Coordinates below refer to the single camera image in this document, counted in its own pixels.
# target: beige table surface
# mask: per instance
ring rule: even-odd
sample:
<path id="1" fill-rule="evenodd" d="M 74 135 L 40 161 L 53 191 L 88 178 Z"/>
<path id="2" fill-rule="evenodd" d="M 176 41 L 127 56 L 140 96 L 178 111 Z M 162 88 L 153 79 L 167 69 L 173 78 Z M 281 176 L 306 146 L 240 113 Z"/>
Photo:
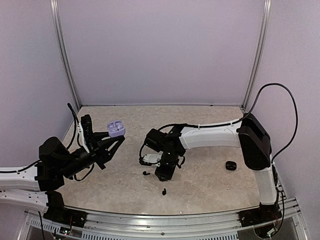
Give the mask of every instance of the beige table surface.
<path id="1" fill-rule="evenodd" d="M 218 106 L 97 106 L 81 108 L 90 114 L 93 131 L 106 131 L 107 123 L 123 120 L 125 141 L 101 170 L 97 165 L 84 181 L 65 180 L 59 189 L 67 206 L 126 214 L 179 215 L 237 210 L 259 204 L 253 173 L 245 166 L 240 148 L 201 147 L 187 150 L 182 169 L 161 182 L 155 166 L 139 164 L 139 149 L 151 128 L 170 123 L 210 124 L 240 118 L 238 107 Z M 70 127 L 63 143 L 72 137 Z M 78 148 L 74 142 L 70 150 Z M 143 153 L 155 153 L 145 147 Z M 225 169 L 237 163 L 236 171 Z M 88 170 L 79 173 L 80 179 Z M 143 171 L 151 175 L 144 176 Z"/>

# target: vertical metal post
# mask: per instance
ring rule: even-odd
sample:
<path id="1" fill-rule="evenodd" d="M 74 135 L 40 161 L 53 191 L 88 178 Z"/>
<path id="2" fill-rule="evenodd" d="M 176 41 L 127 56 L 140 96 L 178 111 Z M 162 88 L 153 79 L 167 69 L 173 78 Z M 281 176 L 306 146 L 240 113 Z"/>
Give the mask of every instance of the vertical metal post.
<path id="1" fill-rule="evenodd" d="M 58 41 L 58 46 L 60 49 L 61 59 L 62 59 L 63 67 L 65 70 L 66 78 L 68 81 L 68 85 L 70 87 L 70 91 L 72 94 L 72 98 L 73 98 L 75 107 L 77 110 L 80 110 L 82 104 L 81 104 L 81 101 L 79 98 L 79 94 L 78 94 L 78 91 L 76 88 L 74 78 L 71 73 L 71 68 L 70 68 L 68 55 L 67 55 L 67 51 L 66 51 L 66 46 L 65 46 L 65 42 L 64 42 L 64 35 L 62 32 L 62 27 L 61 27 L 58 0 L 50 0 L 50 5 L 51 5 L 51 11 L 52 11 L 53 24 L 54 24 L 54 28 L 55 28 L 56 38 Z"/>
<path id="2" fill-rule="evenodd" d="M 268 23 L 269 23 L 269 18 L 270 18 L 270 10 L 271 10 L 271 0 L 265 0 L 258 45 L 257 45 L 255 56 L 254 56 L 254 61 L 253 61 L 253 66 L 252 66 L 251 73 L 250 73 L 249 83 L 248 83 L 248 86 L 247 86 L 247 89 L 245 92 L 245 96 L 244 96 L 244 100 L 242 103 L 242 108 L 244 109 L 244 111 L 248 107 L 249 100 L 250 100 L 250 97 L 251 97 L 251 94 L 252 94 L 252 91 L 253 91 L 253 88 L 255 85 L 255 81 L 256 81 L 259 65 L 260 65 L 260 60 L 261 60 L 264 45 L 265 45 Z"/>

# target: purple plastic block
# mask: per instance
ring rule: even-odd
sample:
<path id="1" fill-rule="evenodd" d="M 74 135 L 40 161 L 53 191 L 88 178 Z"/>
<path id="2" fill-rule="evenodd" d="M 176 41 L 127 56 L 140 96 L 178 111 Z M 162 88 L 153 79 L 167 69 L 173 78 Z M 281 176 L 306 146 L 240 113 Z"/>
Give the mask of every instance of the purple plastic block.
<path id="1" fill-rule="evenodd" d="M 110 138 L 124 136 L 126 133 L 126 128 L 121 120 L 111 121 L 107 124 L 107 129 Z"/>

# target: wall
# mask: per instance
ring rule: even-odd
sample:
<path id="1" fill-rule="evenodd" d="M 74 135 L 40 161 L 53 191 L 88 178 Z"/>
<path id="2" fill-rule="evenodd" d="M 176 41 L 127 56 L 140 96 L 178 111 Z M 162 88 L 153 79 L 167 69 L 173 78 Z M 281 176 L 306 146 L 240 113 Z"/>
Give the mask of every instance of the wall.
<path id="1" fill-rule="evenodd" d="M 2 1 L 0 22 L 0 165 L 25 166 L 47 138 L 64 136 L 72 98 L 50 2 Z"/>
<path id="2" fill-rule="evenodd" d="M 299 126 L 292 145 L 275 162 L 289 197 L 296 197 L 311 239 L 320 226 L 320 2 L 273 1 L 270 22 L 251 102 L 270 82 L 286 85 L 295 96 Z M 269 132 L 274 153 L 293 134 L 290 96 L 272 86 L 263 90 L 253 112 Z"/>
<path id="3" fill-rule="evenodd" d="M 263 7 L 263 0 L 60 1 L 82 103 L 241 105 Z"/>

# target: lavender plastic part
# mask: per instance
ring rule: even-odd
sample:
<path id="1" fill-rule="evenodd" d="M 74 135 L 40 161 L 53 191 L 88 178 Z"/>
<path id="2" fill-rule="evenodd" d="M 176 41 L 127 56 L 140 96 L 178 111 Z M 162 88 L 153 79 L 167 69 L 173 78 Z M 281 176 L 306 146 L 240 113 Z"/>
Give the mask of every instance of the lavender plastic part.
<path id="1" fill-rule="evenodd" d="M 115 138 L 118 136 L 124 136 L 126 133 L 126 128 L 121 120 L 111 121 L 107 124 L 107 129 L 110 138 Z"/>

